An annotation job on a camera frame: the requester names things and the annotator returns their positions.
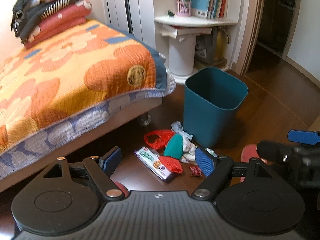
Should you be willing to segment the red plastic bag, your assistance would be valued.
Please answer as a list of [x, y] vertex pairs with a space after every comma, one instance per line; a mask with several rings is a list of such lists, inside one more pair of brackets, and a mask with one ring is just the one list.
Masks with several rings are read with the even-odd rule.
[[144, 141], [153, 150], [160, 150], [165, 148], [174, 135], [175, 132], [170, 129], [154, 130], [144, 135]]

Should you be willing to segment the teal plastic trash bin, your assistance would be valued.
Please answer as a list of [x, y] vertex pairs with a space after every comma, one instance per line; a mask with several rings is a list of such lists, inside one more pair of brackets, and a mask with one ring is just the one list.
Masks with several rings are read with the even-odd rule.
[[248, 94], [247, 85], [217, 68], [185, 81], [183, 128], [203, 147], [214, 146]]

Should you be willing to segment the small red candy wrapper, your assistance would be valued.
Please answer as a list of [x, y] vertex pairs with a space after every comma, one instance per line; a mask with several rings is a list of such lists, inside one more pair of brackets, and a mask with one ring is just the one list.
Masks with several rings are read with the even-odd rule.
[[203, 177], [203, 173], [198, 166], [190, 166], [189, 169], [192, 177]]

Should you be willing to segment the pink slipper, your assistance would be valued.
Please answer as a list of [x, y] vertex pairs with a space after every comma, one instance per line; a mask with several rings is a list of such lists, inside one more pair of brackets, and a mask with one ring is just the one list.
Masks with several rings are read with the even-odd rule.
[[241, 153], [241, 162], [248, 163], [251, 158], [260, 158], [257, 154], [257, 145], [256, 144], [249, 144], [246, 145]]

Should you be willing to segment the red mesh net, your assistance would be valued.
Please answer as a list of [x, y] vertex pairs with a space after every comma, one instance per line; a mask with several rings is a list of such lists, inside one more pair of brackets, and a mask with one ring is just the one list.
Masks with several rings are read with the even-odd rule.
[[160, 156], [159, 161], [169, 170], [171, 173], [182, 174], [183, 167], [179, 160], [168, 157], [168, 156]]

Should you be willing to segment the teal oval object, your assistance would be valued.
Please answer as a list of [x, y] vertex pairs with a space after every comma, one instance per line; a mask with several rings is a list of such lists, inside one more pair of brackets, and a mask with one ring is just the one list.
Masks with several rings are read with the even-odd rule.
[[163, 155], [180, 160], [183, 156], [183, 137], [175, 134], [167, 143]]

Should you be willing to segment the silver metal bed leg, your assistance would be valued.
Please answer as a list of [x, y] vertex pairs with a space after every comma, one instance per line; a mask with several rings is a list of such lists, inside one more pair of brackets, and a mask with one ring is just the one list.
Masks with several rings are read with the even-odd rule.
[[146, 112], [138, 117], [138, 122], [141, 126], [148, 126], [149, 124], [151, 124], [152, 119], [149, 113]]

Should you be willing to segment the bed with orange floral quilt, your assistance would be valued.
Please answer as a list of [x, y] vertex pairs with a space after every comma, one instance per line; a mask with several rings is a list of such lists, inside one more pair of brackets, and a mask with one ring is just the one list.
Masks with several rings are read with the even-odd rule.
[[96, 20], [1, 63], [1, 190], [159, 106], [175, 79], [158, 51]]

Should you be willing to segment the grey plastic jug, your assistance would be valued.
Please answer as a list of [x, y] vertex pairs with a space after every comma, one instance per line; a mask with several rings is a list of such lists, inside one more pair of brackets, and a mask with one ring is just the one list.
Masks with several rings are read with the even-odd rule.
[[196, 38], [195, 57], [197, 60], [212, 64], [217, 41], [217, 27], [213, 27], [211, 34], [200, 35]]

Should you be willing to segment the white cylindrical bin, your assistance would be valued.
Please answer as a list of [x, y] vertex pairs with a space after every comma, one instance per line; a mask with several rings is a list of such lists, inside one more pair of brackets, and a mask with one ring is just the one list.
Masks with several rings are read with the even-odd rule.
[[169, 70], [173, 75], [187, 77], [193, 73], [195, 45], [195, 35], [169, 38]]

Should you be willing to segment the golden thermos kettle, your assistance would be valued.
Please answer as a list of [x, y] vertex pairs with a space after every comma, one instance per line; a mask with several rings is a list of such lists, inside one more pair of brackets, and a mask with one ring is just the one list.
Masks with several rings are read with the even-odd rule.
[[223, 59], [223, 55], [227, 48], [227, 44], [230, 43], [230, 39], [231, 38], [226, 27], [218, 27], [214, 61], [221, 61]]

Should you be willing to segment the white corner shelf unit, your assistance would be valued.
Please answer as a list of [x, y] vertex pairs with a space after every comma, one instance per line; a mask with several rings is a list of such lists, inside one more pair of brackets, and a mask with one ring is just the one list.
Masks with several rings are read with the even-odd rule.
[[219, 19], [205, 19], [195, 16], [180, 17], [168, 16], [168, 11], [175, 11], [175, 0], [153, 0], [154, 16], [155, 16], [155, 39], [156, 50], [166, 57], [165, 66], [169, 72], [173, 72], [170, 68], [170, 42], [172, 38], [162, 35], [163, 25], [172, 25], [174, 27], [187, 27], [193, 29], [210, 28], [210, 27], [226, 27], [231, 35], [231, 43], [227, 45], [223, 57], [227, 60], [224, 70], [230, 68], [234, 62], [234, 55], [237, 44], [242, 42], [239, 38], [241, 27], [241, 17], [243, 11], [244, 0], [228, 0], [227, 16]]

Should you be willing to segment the stack of papers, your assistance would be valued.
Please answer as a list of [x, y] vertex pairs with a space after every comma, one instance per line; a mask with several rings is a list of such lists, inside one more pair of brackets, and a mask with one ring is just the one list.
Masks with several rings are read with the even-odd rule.
[[173, 38], [179, 42], [184, 41], [189, 36], [209, 35], [211, 28], [193, 28], [193, 27], [179, 27], [164, 24], [160, 33], [162, 36]]

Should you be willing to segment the small green object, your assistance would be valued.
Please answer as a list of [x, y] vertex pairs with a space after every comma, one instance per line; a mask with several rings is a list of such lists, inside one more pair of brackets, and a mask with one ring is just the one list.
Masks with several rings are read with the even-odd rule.
[[172, 11], [168, 11], [168, 12], [167, 12], [167, 15], [168, 15], [169, 17], [174, 17], [174, 16], [175, 16], [175, 14], [174, 14]]

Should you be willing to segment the pink pen holder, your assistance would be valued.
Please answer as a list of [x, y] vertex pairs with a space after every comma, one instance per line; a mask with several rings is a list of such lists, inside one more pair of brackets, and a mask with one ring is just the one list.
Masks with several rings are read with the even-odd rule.
[[191, 2], [177, 1], [175, 15], [178, 17], [190, 17], [191, 16]]

